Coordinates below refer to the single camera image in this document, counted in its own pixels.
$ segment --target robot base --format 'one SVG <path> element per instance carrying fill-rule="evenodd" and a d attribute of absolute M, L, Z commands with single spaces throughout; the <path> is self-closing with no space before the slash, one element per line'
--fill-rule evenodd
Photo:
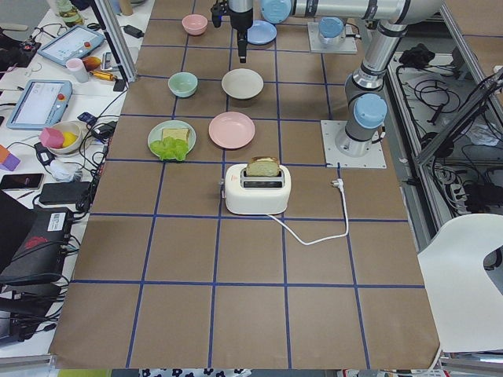
<path fill-rule="evenodd" d="M 336 136 L 346 126 L 346 121 L 322 120 L 321 134 L 325 149 L 325 161 L 327 167 L 363 168 L 363 169 L 386 169 L 383 149 L 380 142 L 371 144 L 369 151 L 361 157 L 351 157 L 342 153 L 336 146 Z M 376 132 L 373 140 L 379 137 Z"/>
<path fill-rule="evenodd" d="M 346 25 L 345 34 L 351 34 L 352 32 L 351 26 Z M 318 37 L 318 22 L 308 22 L 307 33 L 312 53 L 356 54 L 358 52 L 354 37 L 345 37 L 341 42 L 334 43 L 333 45 L 324 45 L 321 43 Z"/>

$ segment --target black phone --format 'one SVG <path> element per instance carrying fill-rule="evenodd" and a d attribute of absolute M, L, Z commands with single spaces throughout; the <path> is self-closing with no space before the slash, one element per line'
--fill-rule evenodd
<path fill-rule="evenodd" d="M 33 189 L 40 187 L 44 174 L 6 174 L 0 182 L 0 190 Z"/>

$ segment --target toaster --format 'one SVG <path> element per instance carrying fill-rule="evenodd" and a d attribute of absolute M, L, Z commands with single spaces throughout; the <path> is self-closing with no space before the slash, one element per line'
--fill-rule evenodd
<path fill-rule="evenodd" d="M 280 214 L 288 206 L 292 179 L 280 165 L 276 177 L 247 177 L 246 163 L 232 165 L 226 172 L 223 195 L 233 214 Z"/>

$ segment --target white power cable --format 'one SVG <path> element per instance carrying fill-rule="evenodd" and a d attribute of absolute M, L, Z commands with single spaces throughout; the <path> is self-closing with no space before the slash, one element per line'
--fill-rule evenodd
<path fill-rule="evenodd" d="M 349 233 L 349 219 L 348 219 L 348 216 L 347 216 L 346 195 L 344 194 L 344 183 L 343 183 L 343 180 L 340 179 L 340 178 L 337 179 L 337 180 L 335 180 L 335 181 L 332 181 L 331 183 L 332 183 L 333 187 L 336 187 L 336 188 L 339 189 L 340 195 L 343 198 L 344 222 L 346 224 L 346 232 L 344 232 L 343 234 L 338 234 L 338 235 L 335 235 L 335 236 L 328 236 L 328 237 L 320 238 L 319 240 L 314 240 L 314 241 L 306 242 L 306 241 L 302 241 L 299 238 L 299 236 L 297 236 L 293 232 L 293 230 L 291 230 L 284 222 L 282 222 L 281 220 L 277 219 L 272 214 L 268 214 L 267 216 L 269 216 L 270 218 L 272 218 L 273 220 L 275 220 L 275 222 L 277 222 L 279 225 L 281 225 L 283 228 L 285 228 L 286 230 L 288 230 L 290 232 L 290 234 L 292 234 L 292 236 L 294 236 L 296 238 L 296 240 L 299 241 L 304 246 L 310 246 L 310 245 L 314 245 L 315 243 L 320 243 L 320 242 L 323 242 L 323 241 L 326 241 L 326 240 L 333 240 L 335 238 L 342 238 L 342 237 L 347 236 L 347 234 Z"/>

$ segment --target lettuce leaf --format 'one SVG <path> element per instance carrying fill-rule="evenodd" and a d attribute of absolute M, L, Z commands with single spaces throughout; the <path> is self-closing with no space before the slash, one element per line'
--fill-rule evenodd
<path fill-rule="evenodd" d="M 159 156 L 161 161 L 165 159 L 185 161 L 185 156 L 189 152 L 189 145 L 186 141 L 174 139 L 173 137 L 153 141 L 149 147 L 152 152 Z"/>

